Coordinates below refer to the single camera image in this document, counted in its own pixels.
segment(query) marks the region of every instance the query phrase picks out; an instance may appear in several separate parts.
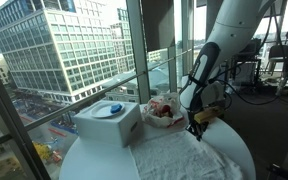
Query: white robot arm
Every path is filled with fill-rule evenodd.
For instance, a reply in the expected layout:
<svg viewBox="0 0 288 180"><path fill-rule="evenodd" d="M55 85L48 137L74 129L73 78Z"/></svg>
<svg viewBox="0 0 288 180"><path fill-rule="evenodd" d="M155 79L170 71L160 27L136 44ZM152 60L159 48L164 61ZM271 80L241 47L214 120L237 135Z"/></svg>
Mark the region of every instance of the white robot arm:
<svg viewBox="0 0 288 180"><path fill-rule="evenodd" d="M224 60L245 48L274 1L223 1L213 30L180 92L180 102L189 113L198 112L223 96L223 86L209 80L217 75Z"/></svg>

